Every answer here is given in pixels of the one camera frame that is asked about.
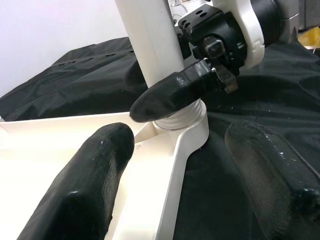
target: white vertical pole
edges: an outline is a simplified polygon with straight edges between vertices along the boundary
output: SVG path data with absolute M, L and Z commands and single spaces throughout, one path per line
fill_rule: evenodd
M 184 69 L 168 0 L 115 0 L 148 87 Z

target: yellow object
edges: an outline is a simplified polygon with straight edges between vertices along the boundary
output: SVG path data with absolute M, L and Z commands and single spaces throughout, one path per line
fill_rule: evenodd
M 308 49 L 320 48 L 320 28 L 315 27 L 298 38 L 299 42 Z

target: white wall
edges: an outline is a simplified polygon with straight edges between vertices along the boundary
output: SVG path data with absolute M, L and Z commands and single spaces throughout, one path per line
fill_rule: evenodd
M 126 36 L 115 0 L 0 4 L 0 97 L 67 51 Z

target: black cylinder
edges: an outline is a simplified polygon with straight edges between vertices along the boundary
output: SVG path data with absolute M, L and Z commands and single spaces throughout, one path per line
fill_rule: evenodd
M 251 0 L 252 8 L 262 28 L 264 45 L 275 43 L 282 30 L 282 16 L 273 0 Z

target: black cloth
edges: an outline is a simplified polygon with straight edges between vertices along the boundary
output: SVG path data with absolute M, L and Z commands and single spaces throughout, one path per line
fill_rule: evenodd
M 203 97 L 209 139 L 188 159 L 175 240 L 265 240 L 225 145 L 237 120 L 283 135 L 320 172 L 320 58 L 274 44 L 238 77 L 239 90 Z M 6 121 L 128 111 L 146 89 L 127 38 L 73 50 L 0 99 Z

